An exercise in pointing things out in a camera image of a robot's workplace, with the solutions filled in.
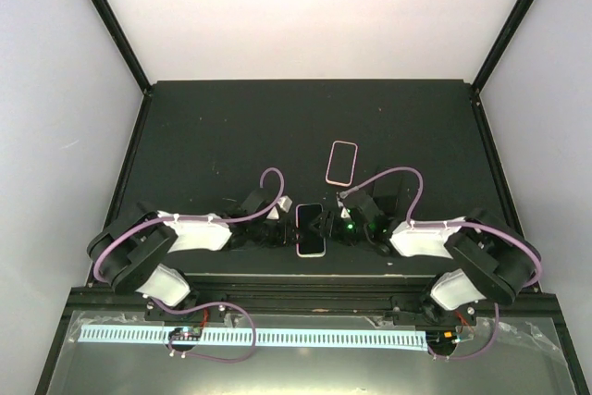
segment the smartphone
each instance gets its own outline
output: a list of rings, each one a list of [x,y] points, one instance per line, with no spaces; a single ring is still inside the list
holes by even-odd
[[[327,184],[349,187],[353,181],[358,146],[353,142],[334,141],[329,155],[325,181]]]
[[[296,206],[296,228],[303,236],[299,236],[296,254],[301,258],[318,258],[325,256],[325,238],[309,229],[309,224],[323,213],[321,204],[300,204]]]

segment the black corner post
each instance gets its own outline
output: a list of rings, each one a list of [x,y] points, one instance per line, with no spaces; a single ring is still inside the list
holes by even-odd
[[[150,81],[148,81],[138,58],[133,53],[128,38],[121,29],[119,22],[117,22],[117,18],[115,17],[115,13],[111,9],[111,6],[107,0],[92,0],[92,3],[98,11],[99,16],[101,16],[103,23],[106,25],[109,34],[111,34],[111,37],[126,61],[126,64],[128,64],[131,74],[136,79],[136,82],[138,82],[140,90],[142,90],[142,93],[144,94],[149,93],[152,88]]]
[[[533,4],[534,0],[517,0],[514,5],[512,12],[506,19],[506,23],[503,24],[503,28],[499,32],[496,42],[493,43],[489,54],[487,55],[483,66],[479,69],[479,73],[473,82],[473,90],[476,93],[480,93],[483,87],[487,83],[489,76],[495,69],[496,65],[501,59],[501,55],[505,51],[506,47],[510,43],[513,35],[518,30],[522,19],[526,16],[528,8]]]

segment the purple cable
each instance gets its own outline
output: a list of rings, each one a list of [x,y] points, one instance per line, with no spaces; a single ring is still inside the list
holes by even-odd
[[[417,177],[417,180],[419,182],[419,187],[417,188],[417,194],[415,195],[415,198],[411,202],[411,205],[409,206],[409,210],[407,210],[407,216],[406,216],[407,224],[409,224],[410,226],[413,226],[413,227],[418,227],[418,228],[467,227],[467,228],[475,228],[478,230],[486,231],[487,233],[491,233],[492,235],[495,235],[498,238],[501,238],[501,239],[509,242],[513,246],[517,247],[518,249],[522,250],[524,252],[524,254],[526,254],[526,256],[528,256],[528,258],[530,258],[530,260],[535,265],[536,273],[528,280],[528,282],[526,282],[524,284],[525,287],[531,286],[540,280],[540,278],[543,275],[543,266],[540,263],[540,260],[537,258],[537,256],[528,247],[526,247],[526,245],[524,245],[523,242],[516,240],[513,236],[510,236],[501,230],[498,230],[496,228],[492,228],[490,226],[484,226],[482,224],[476,224],[474,222],[466,222],[466,221],[451,221],[446,224],[439,223],[439,222],[434,223],[434,222],[413,221],[412,220],[413,210],[415,210],[415,207],[417,206],[417,203],[419,203],[419,199],[421,198],[422,193],[424,192],[424,178],[423,178],[422,174],[419,172],[419,170],[417,170],[416,168],[413,168],[413,167],[389,168],[388,170],[378,173],[377,175],[373,176],[372,178],[365,180],[360,185],[356,185],[355,187],[353,187],[349,190],[343,191],[342,193],[339,194],[339,197],[343,199],[348,194],[350,194],[354,191],[360,190],[362,187],[365,187],[366,185],[374,182],[375,180],[380,179],[386,175],[389,175],[390,173],[396,173],[398,171],[409,171],[411,173],[414,173],[414,175]]]
[[[252,215],[243,216],[243,217],[235,217],[235,218],[231,218],[231,219],[222,219],[221,217],[197,216],[197,215],[179,215],[178,221],[181,221],[181,222],[182,221],[203,221],[203,222],[212,222],[212,223],[238,224],[240,222],[250,221],[252,219],[256,219],[259,216],[265,215],[266,213],[270,212],[276,206],[276,204],[279,201],[279,198],[281,198],[282,194],[284,193],[284,176],[281,174],[281,171],[279,171],[275,167],[270,167],[266,171],[263,172],[263,174],[261,175],[261,178],[259,179],[259,186],[263,187],[263,184],[265,181],[265,176],[267,176],[267,174],[271,173],[271,172],[276,173],[277,176],[279,177],[279,191],[277,192],[276,199],[274,199],[274,201],[270,205],[268,205],[266,208],[264,208],[263,210],[261,210],[257,213],[253,213]],[[111,242],[111,244],[96,259],[96,261],[94,262],[94,268],[92,269],[92,273],[94,274],[94,278],[97,281],[106,282],[106,280],[103,279],[103,277],[101,276],[101,270],[100,270],[101,264],[103,263],[105,258],[111,252],[113,252],[119,245],[121,245],[121,243],[123,241],[125,241],[127,238],[129,238],[130,236],[133,236],[136,233],[144,230],[145,228],[148,228],[148,227],[153,226],[155,224],[159,224],[161,222],[174,222],[174,221],[175,221],[174,216],[160,216],[160,217],[156,217],[155,219],[150,219],[148,221],[142,222],[141,224],[138,224],[137,226],[130,228],[128,231],[126,231],[119,238],[117,238],[116,240]]]
[[[489,341],[487,342],[487,344],[485,346],[483,346],[481,349],[479,349],[477,352],[473,352],[473,353],[469,353],[468,355],[464,355],[464,356],[442,356],[442,355],[436,355],[434,353],[434,351],[432,351],[432,348],[427,346],[427,350],[430,352],[430,354],[432,356],[434,356],[434,358],[441,358],[444,359],[446,361],[464,361],[464,360],[470,360],[472,358],[477,358],[478,356],[483,355],[485,352],[487,352],[489,349],[491,349],[491,346],[493,346],[493,343],[496,342],[496,338],[498,337],[498,326],[500,325],[500,308],[498,307],[497,304],[493,304],[493,308],[496,312],[496,316],[495,319],[493,321],[493,332],[491,332],[491,338],[489,338]]]
[[[407,210],[407,216],[406,216],[407,224],[409,224],[410,226],[419,227],[419,228],[467,227],[467,228],[474,228],[474,229],[486,231],[487,233],[491,233],[492,235],[495,235],[495,236],[509,242],[513,246],[515,246],[518,249],[520,249],[521,251],[523,251],[530,258],[530,260],[533,262],[533,264],[535,265],[536,273],[530,278],[530,280],[528,280],[528,282],[526,282],[524,284],[525,287],[531,286],[540,280],[540,278],[543,274],[543,266],[540,263],[540,260],[537,258],[537,256],[528,247],[526,247],[526,245],[524,245],[522,242],[516,240],[513,236],[510,236],[510,235],[504,233],[503,231],[498,230],[497,228],[484,226],[483,224],[476,224],[474,222],[467,222],[467,221],[451,221],[451,222],[447,222],[446,224],[413,221],[412,220],[413,210],[415,210],[415,207],[417,206],[417,203],[419,203],[419,199],[421,198],[422,193],[424,191],[424,178],[423,178],[422,174],[419,172],[419,170],[417,170],[413,167],[389,168],[388,170],[378,173],[377,175],[373,176],[372,178],[365,180],[360,185],[357,185],[349,190],[343,191],[342,193],[339,194],[339,197],[341,199],[343,199],[348,194],[350,194],[354,191],[360,190],[362,187],[365,187],[366,185],[374,182],[375,180],[380,179],[386,175],[389,175],[390,173],[395,173],[398,171],[409,171],[411,173],[414,173],[414,175],[417,177],[417,180],[419,181],[419,187],[417,188],[417,194],[415,195],[415,198],[411,202],[411,205],[409,206],[409,210]],[[496,338],[498,337],[498,325],[500,323],[500,309],[496,303],[494,303],[494,307],[495,307],[496,317],[495,317],[495,323],[494,323],[494,327],[493,327],[493,333],[491,334],[491,338],[489,339],[489,342],[483,347],[483,349],[481,349],[475,353],[471,353],[469,355],[466,355],[466,356],[449,357],[448,359],[454,360],[454,361],[461,361],[461,360],[467,360],[470,358],[476,358],[477,356],[482,355],[483,353],[487,352],[491,348],[491,346],[495,342]],[[429,348],[429,346],[428,346],[428,349],[429,349],[429,352],[432,355],[434,355],[436,358],[446,358],[446,357],[441,357],[439,355],[436,355],[431,350],[431,348]]]
[[[246,310],[244,310],[242,307],[233,304],[232,302],[208,302],[206,304],[201,304],[201,305],[196,305],[195,307],[192,307],[191,309],[185,309],[185,310],[175,310],[175,309],[171,309],[170,307],[168,307],[167,305],[165,305],[162,301],[160,300],[153,300],[155,302],[155,304],[160,307],[161,309],[163,309],[165,312],[172,314],[172,315],[186,315],[186,314],[191,314],[193,312],[197,312],[203,309],[207,309],[208,307],[218,307],[220,305],[224,305],[226,307],[229,307],[231,309],[236,310],[237,312],[240,312],[241,314],[244,315],[245,318],[247,318],[247,321],[249,321],[249,324],[251,325],[251,332],[253,333],[253,340],[251,341],[251,345],[249,346],[249,350],[244,353],[242,356],[240,356],[239,358],[217,358],[215,356],[210,356],[210,355],[204,355],[201,353],[194,353],[194,352],[184,352],[185,355],[187,356],[193,356],[196,358],[203,358],[205,360],[208,361],[214,361],[216,363],[223,363],[223,364],[235,364],[235,363],[240,363],[242,361],[247,360],[248,358],[251,358],[253,356],[253,354],[255,353],[255,343],[257,341],[257,330],[255,328],[255,323],[253,322],[253,319],[251,318],[251,316],[247,313]],[[173,349],[173,338],[172,337],[170,339],[170,341],[168,342],[168,349],[171,351],[171,353],[175,353],[176,351]]]
[[[362,182],[360,185],[356,185],[355,187],[346,190],[346,191],[342,191],[339,194],[339,197],[341,199],[345,198],[348,194],[353,193],[354,191],[358,191],[360,190],[362,187],[365,187],[366,185],[374,182],[377,179],[380,179],[386,175],[389,175],[390,173],[396,173],[398,171],[409,171],[411,173],[413,173],[416,177],[417,180],[419,181],[419,187],[417,188],[417,194],[415,195],[415,198],[413,199],[413,202],[411,203],[411,205],[409,206],[409,210],[407,210],[407,223],[411,224],[411,215],[413,214],[413,210],[415,210],[415,207],[417,206],[417,203],[419,203],[419,199],[422,197],[422,193],[424,192],[424,177],[422,176],[422,174],[419,172],[419,170],[413,168],[413,167],[394,167],[394,168],[389,168],[388,170],[385,170],[381,173],[378,173],[377,175],[373,176],[372,178],[365,180],[364,182]]]

